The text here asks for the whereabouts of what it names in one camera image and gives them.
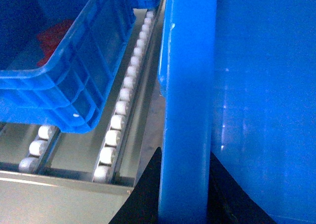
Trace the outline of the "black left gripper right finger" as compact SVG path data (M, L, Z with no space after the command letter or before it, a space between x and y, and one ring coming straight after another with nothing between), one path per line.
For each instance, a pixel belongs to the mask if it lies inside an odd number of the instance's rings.
M275 221L244 192L213 153L210 155L207 223L275 223Z

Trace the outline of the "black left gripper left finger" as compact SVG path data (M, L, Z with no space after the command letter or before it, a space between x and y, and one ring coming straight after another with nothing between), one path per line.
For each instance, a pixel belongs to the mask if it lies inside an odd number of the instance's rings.
M161 148L157 148L134 190L111 219L111 224L157 224L161 172Z

